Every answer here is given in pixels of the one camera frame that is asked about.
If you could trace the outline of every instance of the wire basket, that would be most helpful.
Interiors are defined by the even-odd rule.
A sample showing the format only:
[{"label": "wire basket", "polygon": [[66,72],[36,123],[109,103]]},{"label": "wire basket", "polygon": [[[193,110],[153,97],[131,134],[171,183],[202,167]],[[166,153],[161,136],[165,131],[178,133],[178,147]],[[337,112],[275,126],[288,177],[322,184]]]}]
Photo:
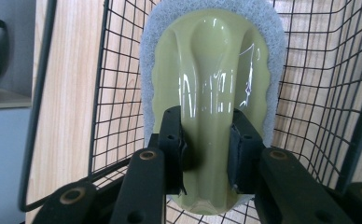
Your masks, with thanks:
[{"label": "wire basket", "polygon": [[[144,146],[139,44],[147,16],[158,2],[104,4],[90,175]],[[294,152],[319,183],[342,191],[359,155],[349,152],[362,149],[362,138],[355,137],[357,123],[362,132],[362,1],[271,2],[288,44],[273,146]],[[97,186],[125,171],[116,171]],[[167,222],[254,223],[258,215],[253,200],[213,217],[188,213],[168,201]]]}]

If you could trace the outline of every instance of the black wire basket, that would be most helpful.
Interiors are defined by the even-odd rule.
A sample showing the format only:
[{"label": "black wire basket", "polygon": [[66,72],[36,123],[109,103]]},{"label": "black wire basket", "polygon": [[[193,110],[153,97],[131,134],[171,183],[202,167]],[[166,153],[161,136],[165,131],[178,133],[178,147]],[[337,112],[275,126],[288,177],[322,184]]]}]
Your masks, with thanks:
[{"label": "black wire basket", "polygon": [[[139,46],[160,0],[105,0],[87,178],[101,188],[127,172],[144,147]],[[338,192],[362,151],[362,0],[270,1],[283,21],[286,60],[274,147],[295,154],[315,180]],[[202,216],[167,202],[168,223],[259,223],[254,199]]]}]

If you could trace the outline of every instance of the glossy green surface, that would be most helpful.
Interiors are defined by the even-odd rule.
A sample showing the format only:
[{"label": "glossy green surface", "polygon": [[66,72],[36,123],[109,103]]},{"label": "glossy green surface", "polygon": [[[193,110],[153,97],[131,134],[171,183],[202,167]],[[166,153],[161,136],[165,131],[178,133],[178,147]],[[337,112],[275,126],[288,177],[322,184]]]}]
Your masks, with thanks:
[{"label": "glossy green surface", "polygon": [[184,161],[188,195],[173,197],[182,208],[214,215],[238,201],[227,175],[233,108],[242,110],[262,135],[270,84],[267,59],[257,28],[226,10],[191,12],[162,34],[152,71],[154,133],[164,110],[181,105],[191,151]]}]

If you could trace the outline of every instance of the green dish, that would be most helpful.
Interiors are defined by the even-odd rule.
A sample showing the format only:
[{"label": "green dish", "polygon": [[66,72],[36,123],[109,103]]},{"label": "green dish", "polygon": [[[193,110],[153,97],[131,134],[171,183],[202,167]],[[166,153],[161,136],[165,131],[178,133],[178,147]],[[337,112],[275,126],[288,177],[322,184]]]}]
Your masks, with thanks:
[{"label": "green dish", "polygon": [[228,182],[233,108],[262,135],[270,85],[268,48],[258,29],[222,9],[194,11],[162,34],[152,71],[155,115],[181,105],[181,123],[190,150],[184,172],[188,195],[174,195],[183,209],[202,215],[230,210],[240,199]]}]

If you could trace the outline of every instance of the green object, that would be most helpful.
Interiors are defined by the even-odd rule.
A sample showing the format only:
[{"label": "green object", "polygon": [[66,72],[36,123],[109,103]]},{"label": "green object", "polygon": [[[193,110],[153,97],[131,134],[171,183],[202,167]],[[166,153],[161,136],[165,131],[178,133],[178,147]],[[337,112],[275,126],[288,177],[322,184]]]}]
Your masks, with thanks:
[{"label": "green object", "polygon": [[163,112],[181,105],[191,151],[184,172],[188,195],[174,200],[189,212],[215,215],[240,199],[227,175],[233,108],[262,135],[270,85],[268,48],[253,23],[222,9],[194,11],[162,34],[152,71],[158,133]]}]

